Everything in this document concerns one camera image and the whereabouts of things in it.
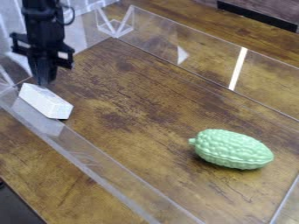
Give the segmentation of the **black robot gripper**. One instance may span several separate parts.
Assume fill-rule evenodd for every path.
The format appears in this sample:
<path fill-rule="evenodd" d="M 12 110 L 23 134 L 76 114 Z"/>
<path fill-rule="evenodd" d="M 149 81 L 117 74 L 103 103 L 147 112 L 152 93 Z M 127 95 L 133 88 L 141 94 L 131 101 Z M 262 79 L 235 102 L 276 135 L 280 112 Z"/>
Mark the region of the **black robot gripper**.
<path fill-rule="evenodd" d="M 57 67 L 72 68 L 75 49 L 64 42 L 64 27 L 75 21 L 75 10 L 61 0 L 23 0 L 21 14 L 25 33 L 9 34 L 12 50 L 27 57 L 37 84 L 47 86 Z"/>

